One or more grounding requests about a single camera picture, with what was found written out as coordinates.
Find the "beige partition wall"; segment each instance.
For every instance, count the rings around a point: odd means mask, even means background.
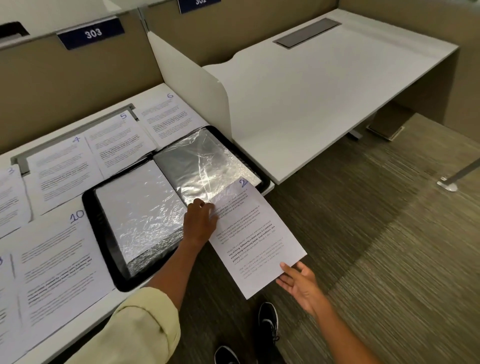
[[[336,0],[222,0],[184,15],[176,1],[150,7],[150,30],[199,65],[236,52],[336,7]]]
[[[56,35],[0,50],[0,153],[162,83],[142,23],[67,50]]]
[[[396,101],[480,142],[480,6],[449,0],[340,0],[339,7],[460,50]]]

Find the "black pants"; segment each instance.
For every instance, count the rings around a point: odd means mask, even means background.
[[[282,354],[275,346],[272,338],[272,329],[268,322],[263,322],[255,338],[255,349],[257,352],[258,364],[285,364]]]

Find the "clear plastic sleeve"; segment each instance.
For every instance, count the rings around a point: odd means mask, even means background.
[[[96,195],[131,276],[183,237],[186,207],[152,160],[98,188]]]
[[[262,182],[205,128],[163,149],[154,160],[186,205],[196,198],[210,201],[242,176],[254,186]]]

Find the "forearm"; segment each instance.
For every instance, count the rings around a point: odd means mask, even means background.
[[[188,278],[198,251],[191,249],[184,241],[171,258],[163,265],[148,282],[147,287],[153,287],[165,293],[180,310],[183,296],[187,288]]]
[[[375,354],[350,330],[326,298],[314,310],[317,324],[336,364],[380,364]]]

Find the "shoe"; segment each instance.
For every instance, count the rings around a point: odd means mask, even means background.
[[[215,364],[240,364],[239,359],[228,346],[220,346],[215,352]]]
[[[258,310],[258,326],[261,328],[265,323],[270,325],[271,338],[273,341],[278,341],[278,315],[276,313],[275,306],[270,302],[264,302]]]

